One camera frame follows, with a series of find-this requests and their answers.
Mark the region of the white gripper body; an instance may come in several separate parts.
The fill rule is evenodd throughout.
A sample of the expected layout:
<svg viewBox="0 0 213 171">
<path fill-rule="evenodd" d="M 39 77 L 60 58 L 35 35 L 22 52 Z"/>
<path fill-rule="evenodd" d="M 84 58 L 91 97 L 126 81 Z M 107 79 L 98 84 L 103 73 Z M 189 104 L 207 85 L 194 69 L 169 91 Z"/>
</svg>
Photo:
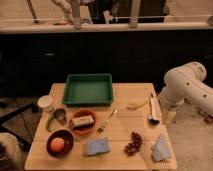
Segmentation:
<svg viewBox="0 0 213 171">
<path fill-rule="evenodd" d="M 176 115 L 177 110 L 182 106 L 181 102 L 171 102 L 164 100 L 161 102 L 163 113 L 163 123 L 168 124 Z"/>
</svg>

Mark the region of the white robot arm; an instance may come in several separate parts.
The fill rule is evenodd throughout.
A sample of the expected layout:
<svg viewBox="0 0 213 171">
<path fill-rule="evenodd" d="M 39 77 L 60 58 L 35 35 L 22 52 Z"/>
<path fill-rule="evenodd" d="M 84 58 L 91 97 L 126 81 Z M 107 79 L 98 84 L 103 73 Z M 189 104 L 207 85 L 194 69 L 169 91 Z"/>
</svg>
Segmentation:
<svg viewBox="0 0 213 171">
<path fill-rule="evenodd" d="M 213 117 L 213 88 L 203 83 L 206 75 L 199 62 L 189 62 L 165 73 L 165 86 L 158 96 L 164 124 L 173 119 L 185 99 Z"/>
</svg>

